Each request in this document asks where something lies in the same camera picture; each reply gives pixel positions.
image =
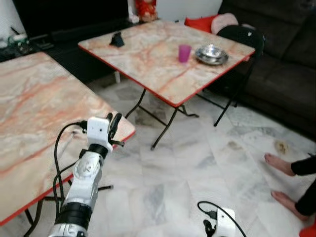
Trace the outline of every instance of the black chair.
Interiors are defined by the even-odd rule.
[[[243,26],[227,26],[221,29],[217,35],[251,46],[255,48],[255,52],[249,59],[249,61],[243,62],[234,69],[230,70],[206,89],[215,93],[219,92],[221,94],[227,95],[229,97],[229,101],[225,107],[209,100],[202,95],[197,94],[197,96],[201,97],[202,99],[223,109],[221,115],[218,117],[217,121],[214,124],[215,127],[223,117],[224,113],[226,112],[232,101],[246,86],[253,67],[262,54],[265,42],[265,38],[261,33]]]

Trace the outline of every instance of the red pillow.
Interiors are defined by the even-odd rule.
[[[316,236],[316,220],[314,224],[300,232],[300,237],[314,237]]]
[[[218,14],[214,16],[202,17],[199,19],[186,18],[184,24],[186,26],[190,26],[192,28],[211,33],[212,21],[216,16],[218,16]]]

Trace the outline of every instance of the black cable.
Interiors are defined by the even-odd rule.
[[[10,26],[11,30],[18,36],[20,33],[15,29],[13,28],[12,26]]]
[[[60,170],[59,170],[59,164],[58,164],[58,159],[57,159],[57,148],[58,148],[58,143],[59,143],[59,140],[61,138],[61,135],[63,134],[63,132],[66,130],[67,127],[70,127],[72,125],[79,125],[78,122],[72,122],[72,123],[69,123],[67,124],[66,126],[63,127],[63,129],[59,132],[58,134],[58,137],[56,139],[56,142],[55,142],[55,148],[54,148],[54,160],[55,160],[55,166],[56,166],[56,171],[57,171],[57,174],[60,173]],[[60,198],[61,198],[61,206],[63,205],[63,201],[64,201],[64,189],[63,189],[63,185],[62,185],[62,179],[61,179],[61,176],[58,175],[58,181],[59,181],[59,188],[60,188]]]
[[[114,188],[113,185],[103,186],[103,187],[99,187],[98,191],[105,190],[105,189],[113,189],[113,188]]]
[[[80,122],[72,122],[72,123],[67,124],[66,126],[64,126],[61,129],[61,131],[59,132],[58,137],[56,139],[56,142],[55,142],[54,160],[55,160],[55,166],[56,166],[58,182],[59,182],[59,187],[60,187],[61,206],[63,205],[63,202],[64,202],[64,189],[63,189],[62,179],[61,179],[61,175],[60,175],[61,172],[59,170],[59,164],[58,164],[58,159],[57,159],[57,148],[58,148],[58,143],[59,143],[59,140],[60,140],[63,132],[66,130],[67,127],[72,126],[72,125],[80,126],[83,129],[83,132],[84,132],[87,129],[87,121],[83,120],[83,121],[80,121]],[[54,193],[54,197],[55,197],[55,202],[56,202],[56,215],[58,215],[58,213],[59,213],[59,202],[58,202],[58,198],[57,198],[57,193],[56,193],[56,196],[55,196],[55,193]]]
[[[60,172],[58,172],[54,178],[54,182],[53,182],[53,192],[54,192],[54,198],[55,198],[55,204],[56,204],[56,218],[58,217],[59,214],[59,202],[58,202],[58,197],[57,197],[57,191],[56,191],[56,181],[57,178],[59,178],[61,176],[61,173],[64,172],[65,170],[69,169],[70,167],[74,166],[76,164],[76,162],[68,165],[66,168],[63,168]]]
[[[205,213],[206,215],[208,215],[208,212],[207,211],[204,211],[202,208],[200,208],[200,204],[202,204],[202,203],[207,203],[207,204],[211,204],[211,205],[213,205],[213,206],[215,206],[215,207],[217,207],[218,209],[220,209],[221,211],[223,211],[233,222],[234,222],[234,224],[237,226],[237,228],[240,230],[240,232],[242,233],[242,235],[244,236],[244,237],[247,237],[246,236],[246,234],[244,233],[244,231],[242,230],[242,228],[240,227],[240,225],[233,219],[233,217],[231,217],[230,216],[230,214],[228,214],[223,208],[221,208],[220,206],[218,206],[218,205],[216,205],[216,204],[214,204],[214,203],[212,203],[212,202],[210,202],[210,201],[199,201],[198,203],[197,203],[197,207],[199,208],[199,210],[201,211],[201,212],[203,212],[203,213]]]

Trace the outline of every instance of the couch cushion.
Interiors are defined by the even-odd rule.
[[[283,56],[300,30],[300,25],[244,10],[233,5],[223,4],[221,12],[231,12],[240,24],[249,24],[261,31],[266,38],[264,51],[277,58]]]
[[[252,73],[251,80],[264,81],[266,80],[271,69],[274,68],[280,60],[263,53],[263,55],[258,59]]]
[[[316,124],[314,120],[304,118],[302,116],[289,113],[281,106],[271,104],[265,100],[254,97],[247,93],[244,93],[238,98],[240,101],[247,105],[253,106],[255,109],[259,109],[267,113],[268,115],[276,118],[282,124],[288,126],[291,130],[307,135],[311,139],[316,137]]]
[[[284,60],[316,68],[316,13],[307,19],[286,51]]]
[[[251,77],[245,92],[304,118],[316,117],[316,70],[278,62],[265,78]]]
[[[232,5],[279,20],[301,24],[309,14],[308,9],[302,6],[304,1],[305,0],[223,0],[223,4]]]

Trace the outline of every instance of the red object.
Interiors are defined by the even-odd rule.
[[[212,21],[214,20],[214,18],[218,16],[214,15],[214,16],[207,16],[207,17],[202,17],[199,19],[189,19],[186,18],[184,24],[186,26],[190,26],[192,28],[198,29],[200,31],[205,31],[205,32],[211,32],[211,26],[212,26]]]
[[[156,0],[136,0],[136,8],[140,18],[156,16]]]
[[[312,226],[307,227],[300,232],[300,237],[315,237],[316,236],[316,219]]]

